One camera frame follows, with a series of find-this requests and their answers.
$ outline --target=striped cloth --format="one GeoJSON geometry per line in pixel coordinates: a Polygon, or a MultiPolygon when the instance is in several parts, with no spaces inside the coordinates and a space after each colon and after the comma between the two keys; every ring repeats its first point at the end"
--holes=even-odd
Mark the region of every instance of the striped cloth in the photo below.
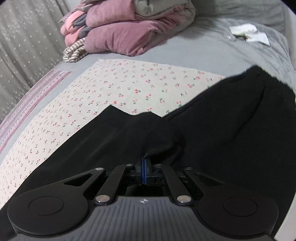
{"type": "Polygon", "coordinates": [[[65,48],[63,52],[63,61],[74,63],[87,56],[89,53],[85,51],[84,40],[85,38],[82,38],[73,45],[65,48]]]}

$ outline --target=gray pillow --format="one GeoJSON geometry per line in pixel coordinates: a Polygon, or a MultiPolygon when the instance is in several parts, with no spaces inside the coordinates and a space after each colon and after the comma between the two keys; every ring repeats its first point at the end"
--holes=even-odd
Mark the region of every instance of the gray pillow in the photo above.
{"type": "Polygon", "coordinates": [[[198,17],[234,18],[264,24],[285,34],[281,0],[193,0],[198,17]]]}

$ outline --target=paper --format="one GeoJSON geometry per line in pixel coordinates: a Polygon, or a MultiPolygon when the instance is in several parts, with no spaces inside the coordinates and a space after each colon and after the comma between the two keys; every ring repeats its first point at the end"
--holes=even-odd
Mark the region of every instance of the paper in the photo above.
{"type": "Polygon", "coordinates": [[[232,26],[229,28],[230,28],[231,33],[235,36],[241,36],[244,34],[257,32],[256,26],[254,26],[250,23],[246,23],[246,24],[238,25],[238,26],[232,26]]]}
{"type": "Polygon", "coordinates": [[[248,43],[260,42],[270,46],[266,33],[246,34],[248,43]]]}

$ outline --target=gray ribbed base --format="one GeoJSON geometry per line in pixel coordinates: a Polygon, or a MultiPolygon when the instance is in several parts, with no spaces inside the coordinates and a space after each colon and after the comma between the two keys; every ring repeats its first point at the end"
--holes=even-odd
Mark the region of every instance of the gray ribbed base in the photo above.
{"type": "MultiPolygon", "coordinates": [[[[231,241],[204,227],[191,208],[168,197],[119,197],[96,207],[77,229],[51,238],[17,235],[11,241],[231,241]]],[[[265,235],[249,241],[272,241],[265,235]]]]}

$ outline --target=black pants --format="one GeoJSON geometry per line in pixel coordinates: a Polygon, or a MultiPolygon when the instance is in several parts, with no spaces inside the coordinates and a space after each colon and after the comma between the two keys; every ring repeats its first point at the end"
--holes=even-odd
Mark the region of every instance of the black pants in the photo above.
{"type": "MultiPolygon", "coordinates": [[[[283,222],[296,190],[293,91],[259,67],[227,78],[161,118],[131,116],[110,106],[36,168],[12,196],[104,167],[152,163],[193,167],[273,198],[283,222]]],[[[0,240],[15,235],[0,210],[0,240]]]]}

